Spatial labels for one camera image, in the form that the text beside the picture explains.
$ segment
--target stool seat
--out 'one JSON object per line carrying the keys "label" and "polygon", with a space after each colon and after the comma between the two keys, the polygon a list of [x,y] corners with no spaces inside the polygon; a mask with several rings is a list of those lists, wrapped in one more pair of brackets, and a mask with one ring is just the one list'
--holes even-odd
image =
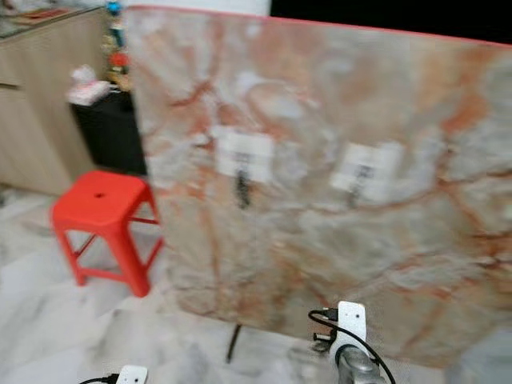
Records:
{"label": "stool seat", "polygon": [[[144,202],[150,205],[154,219],[134,217]],[[85,276],[96,276],[125,282],[136,296],[148,294],[147,272],[163,246],[163,239],[156,241],[148,261],[142,263],[130,233],[130,222],[158,224],[158,212],[149,186],[133,176],[94,170],[81,176],[57,200],[52,209],[52,223],[78,285],[85,284]],[[68,230],[82,230],[92,235],[78,250],[73,250]],[[97,235],[106,240],[121,268],[121,275],[85,268],[78,263],[78,258]]]}
{"label": "stool seat", "polygon": [[143,180],[93,170],[81,176],[54,206],[54,216],[80,230],[117,224],[131,215],[146,191]]}

